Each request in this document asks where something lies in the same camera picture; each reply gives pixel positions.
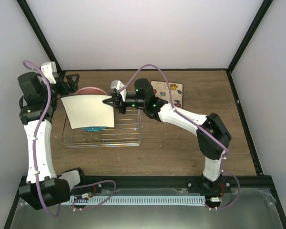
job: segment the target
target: pink plate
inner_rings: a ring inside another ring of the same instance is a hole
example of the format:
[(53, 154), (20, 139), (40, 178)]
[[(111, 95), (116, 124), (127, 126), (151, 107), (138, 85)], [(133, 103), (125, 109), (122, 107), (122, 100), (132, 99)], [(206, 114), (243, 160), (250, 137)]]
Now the pink plate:
[(98, 87), (84, 87), (78, 90), (75, 94), (107, 94), (107, 93)]

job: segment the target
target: dish rack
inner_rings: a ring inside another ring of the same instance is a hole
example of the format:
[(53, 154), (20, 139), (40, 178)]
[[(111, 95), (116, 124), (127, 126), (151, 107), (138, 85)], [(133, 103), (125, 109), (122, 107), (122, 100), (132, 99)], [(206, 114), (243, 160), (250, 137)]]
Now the dish rack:
[(142, 139), (142, 111), (127, 108), (126, 114), (114, 110), (115, 127), (98, 132), (71, 129), (65, 117), (61, 143), (70, 148), (138, 146)]

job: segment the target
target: placemat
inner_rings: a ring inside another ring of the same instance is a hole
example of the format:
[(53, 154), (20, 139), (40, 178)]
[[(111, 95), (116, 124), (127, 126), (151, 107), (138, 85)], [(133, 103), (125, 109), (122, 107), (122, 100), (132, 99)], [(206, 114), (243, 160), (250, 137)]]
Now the placemat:
[[(151, 85), (153, 86), (153, 92), (156, 96), (170, 102), (170, 95), (165, 81), (151, 81)], [(169, 85), (172, 91), (174, 105), (182, 108), (183, 84), (169, 82)]]

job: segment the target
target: cable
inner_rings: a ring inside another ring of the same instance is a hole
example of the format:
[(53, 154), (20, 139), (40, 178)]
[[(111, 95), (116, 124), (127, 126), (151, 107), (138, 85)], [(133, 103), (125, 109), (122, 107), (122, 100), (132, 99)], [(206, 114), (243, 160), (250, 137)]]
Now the cable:
[(39, 172), (38, 172), (38, 165), (37, 165), (37, 156), (36, 156), (36, 137), (37, 137), (37, 133), (38, 133), (38, 129), (50, 107), (50, 103), (51, 103), (51, 89), (50, 89), (50, 85), (49, 85), (49, 81), (48, 79), (45, 77), (45, 75), (43, 74), (43, 72), (41, 71), (41, 69), (35, 65), (34, 63), (30, 62), (30, 61), (27, 61), (27, 60), (24, 60), (22, 61), (22, 64), (24, 65), (24, 67), (26, 67), (27, 69), (30, 69), (30, 70), (34, 70), (34, 71), (37, 71), (44, 83), (46, 84), (46, 87), (47, 87), (47, 92), (48, 92), (48, 100), (47, 100), (47, 103), (46, 103), (46, 106), (40, 116), (40, 119), (38, 120), (38, 123), (36, 125), (36, 128), (35, 128), (35, 131), (34, 131), (34, 138), (33, 139), (33, 162), (34, 162), (34, 169), (35, 169), (35, 177), (36, 177), (36, 189), (37, 189), (37, 193), (38, 193), (38, 197), (39, 197), (39, 200), (40, 200), (40, 203), (43, 207), (43, 209), (50, 215), (52, 216), (53, 218), (56, 218), (58, 217), (59, 215), (59, 212), (61, 210), (61, 204), (58, 205), (58, 209), (57, 209), (57, 213), (56, 214), (53, 214), (49, 211), (49, 209), (47, 208), (43, 198), (42, 198), (42, 193), (41, 193), (41, 188), (40, 188), (40, 183), (39, 183)]
[[(224, 174), (228, 174), (228, 175), (231, 175), (231, 176), (234, 177), (235, 181), (237, 182), (237, 195), (236, 195), (235, 199), (234, 199), (230, 204), (228, 204), (227, 206), (224, 206), (224, 207), (222, 207), (222, 208), (219, 207), (219, 208), (216, 209), (216, 211), (217, 211), (217, 210), (223, 210), (223, 209), (226, 209), (226, 208), (231, 207), (231, 206), (238, 200), (239, 195), (240, 195), (240, 183), (239, 183), (239, 180), (237, 179), (237, 177), (236, 177), (234, 174), (228, 173), (228, 172), (226, 172), (226, 173), (224, 173)], [(205, 204), (205, 206), (206, 206), (209, 210), (212, 209), (211, 207), (207, 206), (207, 204)]]
[(92, 196), (90, 196), (90, 198), (94, 197), (96, 194), (96, 187), (93, 186), (93, 189), (94, 189), (94, 192), (93, 192)]
[(221, 202), (223, 202), (224, 200), (224, 194), (225, 194), (225, 190), (224, 190), (224, 186), (222, 184), (219, 184), (221, 190), (222, 190), (222, 194), (221, 194)]
[[(103, 203), (106, 203), (113, 195), (114, 195), (114, 192), (116, 191), (116, 183), (113, 181), (113, 180), (103, 180), (103, 181), (100, 181), (100, 182), (96, 182), (96, 183), (93, 183), (93, 184), (89, 184), (89, 185), (81, 185), (81, 186), (76, 186), (74, 187), (73, 189), (78, 189), (78, 188), (82, 188), (82, 187), (90, 187), (90, 186), (95, 186), (95, 185), (98, 185), (98, 184), (102, 184), (102, 183), (107, 183), (107, 182), (111, 182), (113, 183), (114, 187), (113, 187), (113, 192), (105, 199), (103, 200), (101, 203), (93, 206), (93, 207), (90, 207), (90, 208), (80, 208), (80, 211), (82, 210), (90, 210), (90, 209), (93, 209), (93, 208), (97, 208), (99, 206), (101, 206)], [(73, 211), (76, 211), (76, 207), (74, 206), (75, 203), (79, 200), (82, 200), (83, 198), (80, 198), (80, 199), (76, 199), (74, 200), (73, 204), (72, 204), (72, 207), (73, 207)]]
[(184, 118), (186, 121), (190, 122), (191, 124), (193, 124), (194, 126), (196, 126), (199, 130), (201, 130), (203, 133), (205, 133), (212, 141), (214, 141), (216, 144), (218, 144), (224, 151), (225, 153), (222, 154), (225, 155), (225, 154), (229, 154), (229, 150), (227, 149), (227, 147), (225, 147), (221, 142), (219, 142), (216, 138), (214, 138), (209, 132), (207, 132), (205, 129), (203, 129), (200, 125), (198, 125), (197, 123), (193, 122), (191, 119), (189, 119), (188, 117), (184, 116), (182, 113), (178, 112), (178, 110), (175, 108), (174, 106), (174, 102), (173, 102), (173, 97), (172, 97), (172, 91), (171, 91), (171, 87), (167, 81), (167, 78), (165, 76), (165, 74), (162, 72), (162, 70), (160, 68), (158, 68), (157, 66), (153, 65), (153, 64), (146, 64), (146, 65), (143, 65), (141, 68), (139, 68), (135, 73), (134, 75), (130, 78), (130, 80), (128, 81), (128, 83), (122, 87), (118, 92), (121, 92), (123, 91), (124, 89), (126, 89), (128, 87), (128, 85), (131, 83), (131, 81), (137, 76), (137, 74), (145, 67), (153, 67), (155, 69), (157, 69), (161, 75), (163, 76), (163, 78), (165, 79), (165, 82), (167, 84), (167, 87), (168, 87), (168, 92), (169, 92), (169, 95), (170, 95), (170, 104), (174, 110), (174, 112), (176, 112), (179, 116), (181, 116), (182, 118)]

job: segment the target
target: black metal frame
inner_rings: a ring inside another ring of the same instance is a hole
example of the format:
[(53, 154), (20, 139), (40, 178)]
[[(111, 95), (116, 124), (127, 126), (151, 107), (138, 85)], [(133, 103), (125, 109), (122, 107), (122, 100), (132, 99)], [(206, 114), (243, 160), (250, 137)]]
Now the black metal frame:
[[(219, 71), (224, 70), (227, 73), (227, 77), (231, 86), (231, 90), (235, 99), (235, 104), (243, 125), (243, 129), (245, 132), (246, 140), (248, 142), (249, 150), (252, 156), (252, 160), (255, 166), (255, 171), (258, 176), (238, 176), (238, 179), (240, 181), (241, 187), (264, 187), (269, 188), (272, 196), (276, 199), (276, 208), (280, 215), (281, 222), (283, 224), (283, 227), (286, 229), (286, 217), (282, 208), (282, 205), (280, 203), (279, 197), (276, 192), (276, 188), (274, 186), (274, 183), (272, 181), (271, 176), (265, 176), (263, 174), (263, 170), (260, 164), (260, 161), (258, 159), (258, 155), (256, 153), (256, 149), (248, 128), (248, 124), (245, 119), (245, 115), (242, 109), (242, 106), (239, 102), (239, 98), (237, 95), (237, 91), (232, 79), (232, 71), (234, 70), (235, 66), (237, 65), (238, 61), (240, 60), (242, 54), (244, 53), (247, 45), (249, 44), (251, 38), (253, 37), (256, 29), (258, 28), (260, 22), (262, 21), (264, 15), (266, 14), (268, 8), (270, 7), (273, 0), (264, 0), (261, 4), (256, 16), (254, 17), (245, 37), (243, 38), (239, 48), (237, 49), (237, 52), (235, 53), (230, 65), (227, 69), (164, 69), (165, 71)], [(43, 32), (41, 28), (39, 27), (32, 11), (30, 10), (29, 5), (27, 4), (26, 0), (17, 0), (19, 6), (21, 7), (24, 15), (26, 16), (28, 22), (30, 23), (32, 29), (34, 30), (38, 40), (40, 41), (41, 45), (43, 46), (45, 52), (47, 53), (49, 59), (51, 61), (56, 62), (57, 70), (59, 73), (61, 73), (63, 76), (65, 75), (67, 70), (62, 70), (53, 51), (51, 50), (45, 36), (43, 35)], [(135, 71), (136, 69), (115, 69), (115, 70), (105, 70), (105, 71)], [(86, 70), (86, 71), (103, 71), (103, 70)], [(144, 71), (156, 71), (154, 69), (144, 69)], [(100, 181), (104, 179), (112, 179), (117, 183), (117, 186), (119, 188), (129, 188), (129, 187), (145, 187), (145, 188), (163, 188), (163, 187), (184, 187), (188, 188), (187, 182), (190, 179), (196, 179), (198, 177), (189, 177), (189, 176), (183, 176), (183, 177), (118, 177), (118, 176), (102, 176), (102, 177), (92, 177), (92, 176), (86, 176), (88, 183), (93, 183), (95, 181)], [(236, 181), (233, 177), (227, 177), (230, 187), (237, 187)], [(20, 185), (25, 184), (25, 178), (21, 180)], [(9, 229), (12, 223), (13, 216), (15, 214), (15, 210), (17, 207), (19, 201), (19, 194), (16, 194), (15, 200), (13, 202), (13, 205), (10, 210), (10, 214), (7, 218), (5, 229)]]
[[(230, 184), (230, 188), (237, 188), (237, 182), (234, 177), (226, 176), (224, 177)], [(271, 195), (276, 199), (276, 209), (279, 213), (283, 228), (286, 229), (286, 217), (284, 210), (282, 208), (279, 196), (276, 192), (276, 187), (273, 183), (271, 176), (237, 176), (240, 186), (242, 188), (268, 188)], [(85, 182), (92, 184), (102, 180), (114, 180), (119, 189), (128, 188), (186, 188), (189, 189), (188, 183), (193, 180), (200, 180), (201, 176), (86, 176)], [(26, 177), (22, 177), (20, 186), (26, 184)], [(111, 188), (111, 184), (104, 183), (102, 188)], [(190, 187), (191, 193), (201, 193), (200, 189), (195, 186)], [(14, 214), (19, 202), (20, 196), (17, 193), (10, 209), (7, 221), (5, 223), (4, 229), (9, 229), (12, 224)]]

